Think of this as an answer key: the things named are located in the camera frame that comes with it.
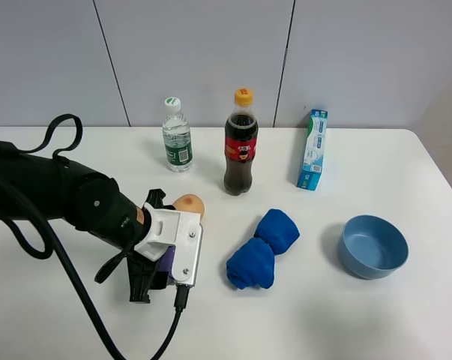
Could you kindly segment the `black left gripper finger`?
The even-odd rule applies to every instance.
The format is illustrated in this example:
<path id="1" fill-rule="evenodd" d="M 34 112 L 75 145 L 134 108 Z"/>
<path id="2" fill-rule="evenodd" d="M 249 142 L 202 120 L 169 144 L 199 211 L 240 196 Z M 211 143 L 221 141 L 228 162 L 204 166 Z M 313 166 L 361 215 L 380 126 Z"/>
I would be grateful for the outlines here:
<path id="1" fill-rule="evenodd" d="M 140 254 L 129 254 L 127 256 L 130 302 L 151 302 L 148 291 L 162 289 L 162 275 L 159 268 L 159 260 L 151 261 Z"/>

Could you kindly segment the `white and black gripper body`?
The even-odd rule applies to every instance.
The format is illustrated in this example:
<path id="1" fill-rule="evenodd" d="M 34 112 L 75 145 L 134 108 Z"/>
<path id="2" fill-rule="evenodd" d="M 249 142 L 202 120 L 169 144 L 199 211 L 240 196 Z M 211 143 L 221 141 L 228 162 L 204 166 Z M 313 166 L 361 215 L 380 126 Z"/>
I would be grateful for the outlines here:
<path id="1" fill-rule="evenodd" d="M 203 228 L 200 215 L 168 209 L 143 208 L 130 203 L 127 209 L 133 235 L 128 254 L 140 254 L 156 261 L 167 249 L 175 247 L 169 277 L 176 285 L 193 287 L 199 265 Z"/>

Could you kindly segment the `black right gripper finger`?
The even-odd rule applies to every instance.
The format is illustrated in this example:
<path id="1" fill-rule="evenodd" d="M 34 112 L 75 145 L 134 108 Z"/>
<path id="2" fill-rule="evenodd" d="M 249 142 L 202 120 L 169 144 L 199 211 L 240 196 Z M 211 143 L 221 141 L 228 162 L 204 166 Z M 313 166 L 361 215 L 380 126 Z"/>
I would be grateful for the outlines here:
<path id="1" fill-rule="evenodd" d="M 163 199 L 166 197 L 166 193 L 160 189 L 150 189 L 147 196 L 147 203 L 151 205 L 154 209 L 168 209 L 175 210 L 174 205 L 165 205 Z"/>

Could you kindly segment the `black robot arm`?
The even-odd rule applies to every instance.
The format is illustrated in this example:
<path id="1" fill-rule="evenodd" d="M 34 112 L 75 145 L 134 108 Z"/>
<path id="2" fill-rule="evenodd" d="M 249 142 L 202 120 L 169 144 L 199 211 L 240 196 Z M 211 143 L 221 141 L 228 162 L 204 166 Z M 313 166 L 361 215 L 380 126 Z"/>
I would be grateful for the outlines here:
<path id="1" fill-rule="evenodd" d="M 126 260 L 131 302 L 148 303 L 149 290 L 171 284 L 193 287 L 203 234 L 200 215 L 165 205 L 159 188 L 137 206 L 115 179 L 62 156 L 81 139 L 80 118 L 64 114 L 51 121 L 37 148 L 21 150 L 0 141 L 0 220 L 19 236 L 15 222 L 31 219 L 19 204 L 24 199 L 45 221 L 63 219 L 117 248 L 94 280 L 103 283 Z"/>

